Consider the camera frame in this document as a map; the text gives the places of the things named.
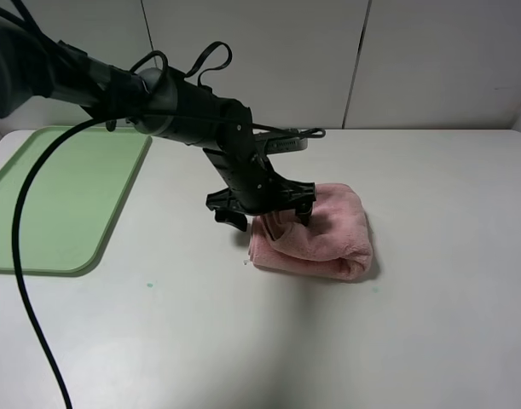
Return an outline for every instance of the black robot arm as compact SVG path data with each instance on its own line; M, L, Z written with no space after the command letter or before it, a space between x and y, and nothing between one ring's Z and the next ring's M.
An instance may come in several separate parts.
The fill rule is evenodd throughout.
M218 222L245 230L245 215L295 210L307 224L314 183L278 175L268 154L303 149L312 134L276 130L255 135L248 107L214 95L200 80L198 85L186 81L220 45L229 52L227 62L218 67L222 68L231 61L231 51L216 42L188 73L168 66L160 52L146 59L161 57L161 69L135 73L138 66L129 71L109 66L62 42L47 45L0 20L0 118L34 95L80 105L92 118L126 118L142 133L203 149L228 185L207 196L207 207L216 212ZM113 129L114 123L107 127Z

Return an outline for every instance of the white tabletop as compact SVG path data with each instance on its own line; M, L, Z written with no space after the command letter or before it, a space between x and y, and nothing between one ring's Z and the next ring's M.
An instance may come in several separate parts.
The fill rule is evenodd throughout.
M329 131L272 160L356 190L377 277L244 265L247 236L205 207L217 172L154 138L101 263L26 278L76 408L521 408L521 134ZM0 275L0 408L22 407L63 403Z

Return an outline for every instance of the green tray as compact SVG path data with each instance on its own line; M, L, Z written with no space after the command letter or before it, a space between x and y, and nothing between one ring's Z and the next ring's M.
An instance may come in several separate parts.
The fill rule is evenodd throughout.
M34 132L0 170L0 273L13 272L10 228L22 182L67 127ZM38 172L21 219L26 274L77 276L101 256L151 138L134 130L82 131Z

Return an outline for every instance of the folded towel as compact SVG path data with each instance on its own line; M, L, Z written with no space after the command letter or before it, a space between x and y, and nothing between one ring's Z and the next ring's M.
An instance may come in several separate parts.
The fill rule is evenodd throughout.
M252 221L249 256L257 267L331 279L356 279L370 268L372 246L361 200L347 185L315 186L310 223L294 210L276 211Z

